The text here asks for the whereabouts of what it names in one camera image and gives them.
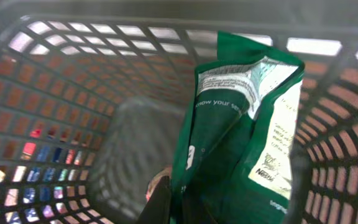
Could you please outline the grey plastic basket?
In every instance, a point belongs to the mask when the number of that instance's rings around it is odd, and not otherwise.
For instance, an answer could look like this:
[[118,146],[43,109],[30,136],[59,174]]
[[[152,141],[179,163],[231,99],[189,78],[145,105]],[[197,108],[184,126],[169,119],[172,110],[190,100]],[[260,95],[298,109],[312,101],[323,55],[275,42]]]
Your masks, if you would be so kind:
[[[0,223],[137,223],[163,176],[171,189],[219,32],[305,65],[281,223],[358,223],[358,1],[0,1]],[[36,161],[43,146],[59,162]],[[28,182],[33,167],[53,180]]]

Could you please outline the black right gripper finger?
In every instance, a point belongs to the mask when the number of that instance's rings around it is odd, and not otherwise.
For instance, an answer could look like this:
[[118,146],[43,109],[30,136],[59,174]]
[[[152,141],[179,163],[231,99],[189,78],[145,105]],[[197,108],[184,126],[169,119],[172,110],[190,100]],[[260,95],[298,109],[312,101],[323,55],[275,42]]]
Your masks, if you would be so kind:
[[169,176],[163,176],[139,215],[137,224],[169,224],[171,199]]

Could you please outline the green coffee mix bag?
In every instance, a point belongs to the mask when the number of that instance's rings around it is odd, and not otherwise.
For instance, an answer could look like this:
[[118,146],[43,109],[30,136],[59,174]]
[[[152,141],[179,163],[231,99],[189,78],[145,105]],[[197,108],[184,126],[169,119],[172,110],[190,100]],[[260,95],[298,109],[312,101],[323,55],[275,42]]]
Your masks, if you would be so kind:
[[170,223],[281,223],[305,65],[227,32],[195,68],[174,155]]

